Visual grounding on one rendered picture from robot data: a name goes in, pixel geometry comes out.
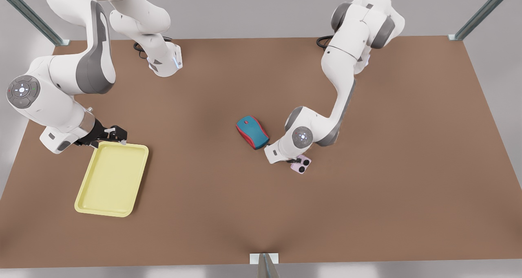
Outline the pink smartphone with black lenses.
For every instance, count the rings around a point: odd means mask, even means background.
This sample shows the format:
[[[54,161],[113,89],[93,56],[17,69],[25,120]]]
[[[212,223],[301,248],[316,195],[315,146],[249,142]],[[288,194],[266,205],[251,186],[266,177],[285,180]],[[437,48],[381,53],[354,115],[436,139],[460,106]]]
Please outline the pink smartphone with black lenses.
[[[290,168],[299,174],[304,174],[311,164],[311,159],[305,155],[299,155],[298,157],[302,157],[302,163],[291,163]]]

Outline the pale yellow rectangular tray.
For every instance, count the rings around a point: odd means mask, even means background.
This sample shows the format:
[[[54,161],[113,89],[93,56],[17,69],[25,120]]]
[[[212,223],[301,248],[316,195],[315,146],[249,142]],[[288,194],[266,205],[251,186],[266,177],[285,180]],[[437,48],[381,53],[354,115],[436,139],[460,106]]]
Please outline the pale yellow rectangular tray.
[[[79,213],[127,217],[134,208],[149,149],[101,142],[93,151],[74,208]]]

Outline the red and blue computer mouse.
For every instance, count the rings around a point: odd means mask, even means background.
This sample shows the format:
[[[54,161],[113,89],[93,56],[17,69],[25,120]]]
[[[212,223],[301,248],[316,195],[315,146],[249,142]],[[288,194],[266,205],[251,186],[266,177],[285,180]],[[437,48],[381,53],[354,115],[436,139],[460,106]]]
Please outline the red and blue computer mouse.
[[[253,116],[245,116],[236,123],[237,131],[254,149],[260,149],[269,142],[269,137],[259,121]]]

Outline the silver frame post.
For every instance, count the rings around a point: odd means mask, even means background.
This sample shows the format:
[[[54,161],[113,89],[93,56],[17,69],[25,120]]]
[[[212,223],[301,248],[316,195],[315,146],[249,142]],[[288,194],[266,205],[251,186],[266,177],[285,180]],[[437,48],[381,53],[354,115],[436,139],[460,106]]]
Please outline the silver frame post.
[[[488,0],[475,14],[454,34],[447,35],[450,41],[463,41],[478,25],[480,25],[504,0]]]
[[[256,278],[280,278],[275,265],[279,263],[278,253],[251,253],[250,264],[257,265]]]
[[[68,46],[70,40],[61,38],[24,0],[6,0],[24,18],[26,18],[54,46]]]

